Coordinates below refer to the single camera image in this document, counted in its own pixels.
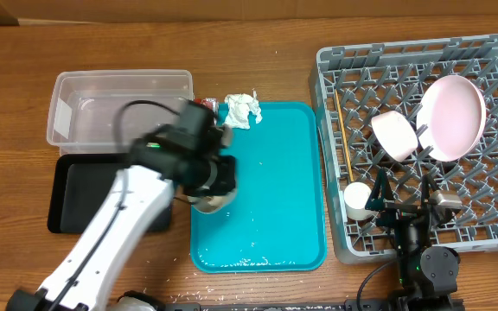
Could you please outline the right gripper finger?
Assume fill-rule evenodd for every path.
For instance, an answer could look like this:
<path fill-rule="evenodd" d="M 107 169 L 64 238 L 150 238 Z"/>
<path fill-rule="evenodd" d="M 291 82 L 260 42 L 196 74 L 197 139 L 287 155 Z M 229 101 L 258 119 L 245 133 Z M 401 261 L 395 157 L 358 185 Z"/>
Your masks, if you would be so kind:
<path fill-rule="evenodd" d="M 391 189 L 387 173 L 385 169 L 381 168 L 376 176 L 373 188 L 367 199 L 365 209 L 373 212 L 383 212 L 387 209 L 387 206 L 393 202 L 393 191 Z"/>
<path fill-rule="evenodd" d="M 439 186 L 430 174 L 422 176 L 421 179 L 421 206 L 427 207 L 431 192 L 435 192 Z"/>

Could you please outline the white cup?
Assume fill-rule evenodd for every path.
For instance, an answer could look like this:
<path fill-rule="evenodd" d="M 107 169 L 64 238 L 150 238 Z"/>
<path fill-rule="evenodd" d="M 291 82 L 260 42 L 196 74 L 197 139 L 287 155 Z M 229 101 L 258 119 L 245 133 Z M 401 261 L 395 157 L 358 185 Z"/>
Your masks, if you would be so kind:
<path fill-rule="evenodd" d="M 345 187 L 343 199 L 347 215 L 350 219 L 362 221 L 376 215 L 376 212 L 365 208 L 370 194 L 370 187 L 362 182 L 355 181 Z"/>

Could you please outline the grey bowl with rice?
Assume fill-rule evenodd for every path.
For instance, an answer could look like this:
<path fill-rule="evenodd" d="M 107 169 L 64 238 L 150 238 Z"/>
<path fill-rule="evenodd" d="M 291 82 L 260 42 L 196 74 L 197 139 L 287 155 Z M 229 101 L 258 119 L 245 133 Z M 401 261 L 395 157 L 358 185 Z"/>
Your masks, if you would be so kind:
<path fill-rule="evenodd" d="M 236 192 L 232 191 L 223 196 L 205 196 L 205 197 L 188 197 L 192 207 L 204 214 L 212 214 L 218 212 L 222 207 L 229 204 L 235 197 Z"/>

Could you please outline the small pink bowl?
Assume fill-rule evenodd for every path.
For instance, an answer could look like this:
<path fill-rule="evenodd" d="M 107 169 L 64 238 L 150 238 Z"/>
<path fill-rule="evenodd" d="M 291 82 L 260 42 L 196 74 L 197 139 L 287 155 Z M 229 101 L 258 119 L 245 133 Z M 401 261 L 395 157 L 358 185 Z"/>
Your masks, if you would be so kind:
<path fill-rule="evenodd" d="M 404 161 L 418 147 L 418 138 L 405 116 L 389 111 L 371 119 L 380 146 L 397 162 Z"/>

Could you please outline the large pink plate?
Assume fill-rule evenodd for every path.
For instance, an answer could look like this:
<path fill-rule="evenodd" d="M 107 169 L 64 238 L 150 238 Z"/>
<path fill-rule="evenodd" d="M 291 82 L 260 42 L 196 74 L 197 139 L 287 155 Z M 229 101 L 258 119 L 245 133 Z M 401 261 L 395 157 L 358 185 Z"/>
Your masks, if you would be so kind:
<path fill-rule="evenodd" d="M 418 136 L 429 156 L 440 162 L 466 156 L 478 143 L 486 124 L 483 95 L 469 79 L 448 75 L 436 80 L 424 93 L 416 125 L 425 127 Z"/>

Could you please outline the red foil wrapper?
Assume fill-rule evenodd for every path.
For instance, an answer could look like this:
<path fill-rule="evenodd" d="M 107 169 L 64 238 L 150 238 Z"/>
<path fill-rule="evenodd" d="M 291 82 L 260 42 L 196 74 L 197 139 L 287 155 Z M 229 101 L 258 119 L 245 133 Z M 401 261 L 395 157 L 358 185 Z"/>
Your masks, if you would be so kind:
<path fill-rule="evenodd" d="M 208 109 L 212 110 L 215 114 L 219 111 L 219 102 L 216 98 L 196 98 L 195 102 L 200 105 L 206 106 Z"/>

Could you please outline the white napkin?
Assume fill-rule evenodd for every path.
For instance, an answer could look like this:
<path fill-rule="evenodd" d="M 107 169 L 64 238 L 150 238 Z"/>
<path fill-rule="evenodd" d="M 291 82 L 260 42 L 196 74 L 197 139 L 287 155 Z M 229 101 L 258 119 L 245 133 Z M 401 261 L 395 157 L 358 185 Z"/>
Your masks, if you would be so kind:
<path fill-rule="evenodd" d="M 228 107 L 228 113 L 224 124 L 230 128 L 249 130 L 249 114 L 255 117 L 255 123 L 259 124 L 263 117 L 257 92 L 252 90 L 252 95 L 246 93 L 228 94 L 225 97 L 225 103 Z"/>

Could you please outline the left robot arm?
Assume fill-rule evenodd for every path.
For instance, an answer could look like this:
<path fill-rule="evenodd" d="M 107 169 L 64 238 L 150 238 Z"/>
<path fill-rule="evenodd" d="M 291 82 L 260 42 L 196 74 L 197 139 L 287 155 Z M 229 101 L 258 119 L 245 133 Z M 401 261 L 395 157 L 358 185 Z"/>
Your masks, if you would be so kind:
<path fill-rule="evenodd" d="M 18 289 L 8 310 L 104 310 L 114 283 L 153 221 L 181 187 L 204 213 L 235 195 L 235 159 L 221 155 L 226 125 L 190 130 L 165 124 L 131 145 L 104 203 L 63 262 L 34 293 Z"/>

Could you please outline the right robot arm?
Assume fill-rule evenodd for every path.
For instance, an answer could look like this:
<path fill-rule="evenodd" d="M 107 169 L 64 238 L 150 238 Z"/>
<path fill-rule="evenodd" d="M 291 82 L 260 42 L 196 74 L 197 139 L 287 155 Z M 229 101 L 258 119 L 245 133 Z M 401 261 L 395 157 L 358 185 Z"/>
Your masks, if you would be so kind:
<path fill-rule="evenodd" d="M 460 257 L 454 249 L 431 242 L 431 231 L 449 223 L 462 211 L 460 197 L 444 191 L 426 175 L 421 181 L 420 203 L 398 203 L 382 168 L 365 208 L 377 213 L 375 224 L 387 229 L 396 257 L 367 276 L 357 298 L 361 299 L 362 290 L 372 276 L 396 264 L 401 288 L 387 298 L 391 310 L 463 310 L 461 301 L 450 298 L 457 291 Z"/>

